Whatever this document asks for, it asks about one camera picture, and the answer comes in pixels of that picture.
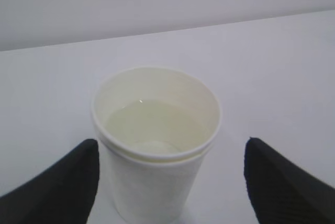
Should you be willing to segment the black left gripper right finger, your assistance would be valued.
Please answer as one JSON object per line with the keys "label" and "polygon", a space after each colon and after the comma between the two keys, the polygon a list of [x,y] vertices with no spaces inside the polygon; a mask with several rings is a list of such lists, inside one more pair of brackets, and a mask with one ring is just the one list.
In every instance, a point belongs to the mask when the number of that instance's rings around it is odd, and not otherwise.
{"label": "black left gripper right finger", "polygon": [[334,223],[334,188],[259,138],[245,145],[244,178],[259,223]]}

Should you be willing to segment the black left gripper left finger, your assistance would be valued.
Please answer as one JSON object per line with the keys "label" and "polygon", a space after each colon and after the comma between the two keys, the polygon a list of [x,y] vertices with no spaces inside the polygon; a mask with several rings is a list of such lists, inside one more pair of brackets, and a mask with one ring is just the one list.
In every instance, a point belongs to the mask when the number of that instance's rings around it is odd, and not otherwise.
{"label": "black left gripper left finger", "polygon": [[1,197],[1,223],[87,223],[100,177],[98,143],[86,139]]}

